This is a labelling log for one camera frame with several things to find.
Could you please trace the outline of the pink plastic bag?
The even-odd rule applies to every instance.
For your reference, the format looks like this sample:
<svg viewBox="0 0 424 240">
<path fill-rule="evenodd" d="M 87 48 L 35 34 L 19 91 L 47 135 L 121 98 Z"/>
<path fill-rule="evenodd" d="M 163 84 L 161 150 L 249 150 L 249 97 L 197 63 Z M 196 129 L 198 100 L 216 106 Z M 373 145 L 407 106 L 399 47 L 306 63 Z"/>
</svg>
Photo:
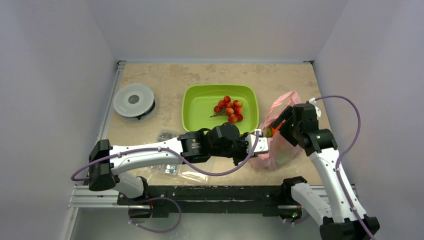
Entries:
<svg viewBox="0 0 424 240">
<path fill-rule="evenodd" d="M 267 112 L 265 120 L 259 125 L 266 136 L 267 128 L 288 106 L 301 103 L 301 98 L 296 91 L 289 91 L 279 96 L 271 105 Z M 272 137 L 267 137 L 269 144 L 269 153 L 259 154 L 249 160 L 251 166 L 256 169 L 277 170 L 290 160 L 292 160 L 300 151 L 297 146 L 292 146 L 285 140 L 279 132 Z"/>
</svg>

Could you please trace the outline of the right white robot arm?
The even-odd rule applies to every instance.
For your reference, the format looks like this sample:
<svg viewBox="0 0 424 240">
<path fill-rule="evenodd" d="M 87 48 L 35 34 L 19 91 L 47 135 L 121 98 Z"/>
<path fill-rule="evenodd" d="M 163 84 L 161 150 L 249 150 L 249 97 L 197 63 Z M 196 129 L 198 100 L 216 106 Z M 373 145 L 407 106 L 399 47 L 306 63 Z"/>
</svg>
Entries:
<svg viewBox="0 0 424 240">
<path fill-rule="evenodd" d="M 294 147 L 301 147 L 322 181 L 327 201 L 315 193 L 303 177 L 283 181 L 280 196 L 288 204 L 298 202 L 319 225 L 323 240 L 371 240 L 380 229 L 368 216 L 340 163 L 333 133 L 321 129 L 319 109 L 311 103 L 287 106 L 271 126 Z"/>
</svg>

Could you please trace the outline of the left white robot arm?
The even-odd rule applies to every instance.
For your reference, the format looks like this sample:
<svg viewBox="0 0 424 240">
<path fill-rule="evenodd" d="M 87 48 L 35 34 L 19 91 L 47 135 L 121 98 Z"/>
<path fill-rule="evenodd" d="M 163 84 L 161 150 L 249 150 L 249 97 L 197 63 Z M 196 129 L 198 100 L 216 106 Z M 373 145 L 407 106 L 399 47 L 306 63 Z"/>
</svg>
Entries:
<svg viewBox="0 0 424 240">
<path fill-rule="evenodd" d="M 224 123 L 213 129 L 202 128 L 177 137 L 134 146 L 112 146 L 108 139 L 99 140 L 89 157 L 88 188 L 92 192 L 116 190 L 138 205 L 149 199 L 147 181 L 129 171 L 159 165 L 188 165 L 203 175 L 218 177 L 196 167 L 211 157 L 231 158 L 235 166 L 256 155 L 261 147 L 262 131 L 241 134 L 237 126 Z"/>
</svg>

